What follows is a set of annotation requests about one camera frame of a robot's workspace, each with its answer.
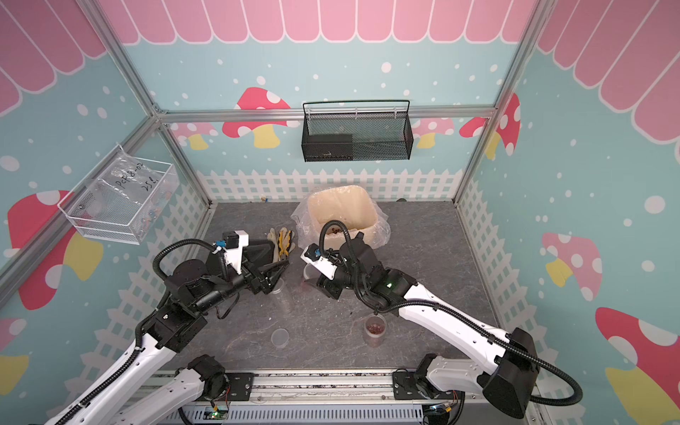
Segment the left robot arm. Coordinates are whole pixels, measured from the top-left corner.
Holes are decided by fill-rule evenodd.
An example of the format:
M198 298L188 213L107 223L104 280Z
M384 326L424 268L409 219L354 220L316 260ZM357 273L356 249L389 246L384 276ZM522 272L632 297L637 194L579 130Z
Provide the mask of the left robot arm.
M252 242L244 231L227 232L209 244L183 239L152 262L166 290L135 327L133 343L85 393L49 420L51 424L156 424L199 398L216 400L230 388L221 364L209 355L189 363L170 384L128 407L127 402L207 325L222 302L242 290L269 294L290 262L279 260L267 239Z

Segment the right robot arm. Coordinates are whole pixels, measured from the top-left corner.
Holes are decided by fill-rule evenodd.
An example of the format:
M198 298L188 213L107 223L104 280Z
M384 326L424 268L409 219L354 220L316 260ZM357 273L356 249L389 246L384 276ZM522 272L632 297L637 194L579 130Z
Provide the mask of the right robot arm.
M440 391L481 394L501 413L522 419L531 403L570 407L584 393L569 374L538 357L532 336L523 329L494 328L446 304L408 274L384 267L362 233L351 235L345 223L327 222L345 241L328 248L325 238L304 249L301 258L321 273L318 286L333 299L343 290L376 314L393 313L436 334L472 361L468 369L451 366L442 356L421 362L421 379Z

